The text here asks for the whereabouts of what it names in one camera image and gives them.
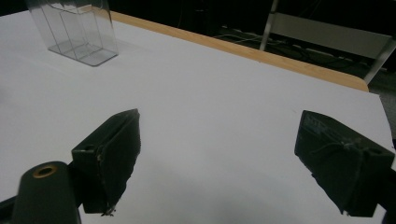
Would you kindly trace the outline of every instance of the black plastic part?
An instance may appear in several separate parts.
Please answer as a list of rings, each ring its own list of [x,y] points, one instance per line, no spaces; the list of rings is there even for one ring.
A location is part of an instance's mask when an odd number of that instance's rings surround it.
[[[396,172],[390,170],[382,183],[378,203],[387,210],[383,224],[396,224]]]
[[[0,224],[11,223],[16,196],[0,202]]]
[[[112,116],[72,150],[69,167],[86,213],[111,215],[139,153],[137,109]]]
[[[22,176],[12,214],[12,224],[32,223],[80,223],[65,163],[43,163]]]
[[[295,154],[341,213],[372,217],[394,154],[339,121],[304,111]]]

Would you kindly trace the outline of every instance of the transparent plastic container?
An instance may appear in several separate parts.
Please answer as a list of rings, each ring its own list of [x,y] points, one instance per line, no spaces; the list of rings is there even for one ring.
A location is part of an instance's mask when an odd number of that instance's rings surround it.
[[[118,55],[107,0],[25,0],[53,52],[97,66]]]

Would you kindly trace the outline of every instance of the wooden table edge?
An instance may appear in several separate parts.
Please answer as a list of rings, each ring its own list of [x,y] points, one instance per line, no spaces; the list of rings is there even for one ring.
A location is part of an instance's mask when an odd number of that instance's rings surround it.
[[[369,91],[368,86],[363,79],[349,74],[319,67],[310,63],[299,62],[258,49],[236,45],[210,36],[199,35],[193,32],[180,30],[171,26],[159,24],[157,22],[138,19],[136,17],[124,15],[118,12],[111,11],[110,14],[112,20],[114,21],[133,25],[156,33],[170,35],[196,44],[207,46],[212,49],[219,49],[234,55],[255,60],[260,63],[268,63],[276,67],[284,68],[306,76],[326,80],[356,90]]]

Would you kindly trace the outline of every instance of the brass insert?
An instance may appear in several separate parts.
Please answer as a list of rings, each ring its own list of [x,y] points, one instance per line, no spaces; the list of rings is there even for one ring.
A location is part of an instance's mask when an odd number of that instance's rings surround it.
[[[53,175],[56,171],[58,170],[58,167],[50,164],[50,165],[45,165],[42,167],[39,167],[35,170],[33,173],[34,178],[44,178],[49,175]]]

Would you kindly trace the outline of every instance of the metal bar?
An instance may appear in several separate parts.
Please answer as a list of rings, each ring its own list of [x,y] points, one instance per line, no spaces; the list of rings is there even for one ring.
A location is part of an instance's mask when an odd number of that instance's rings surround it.
[[[390,54],[396,49],[396,39],[390,39],[388,44],[382,48],[381,52],[376,57],[370,71],[364,77],[364,81],[369,84],[371,80],[375,77],[378,73],[379,69],[381,69],[382,65],[387,61]]]
[[[275,14],[278,4],[279,4],[279,0],[274,0],[271,6],[271,11],[270,14],[268,15],[267,23],[265,23],[264,34],[262,35],[262,43],[260,44],[260,50],[265,50],[265,46],[267,45],[267,41],[275,21]]]

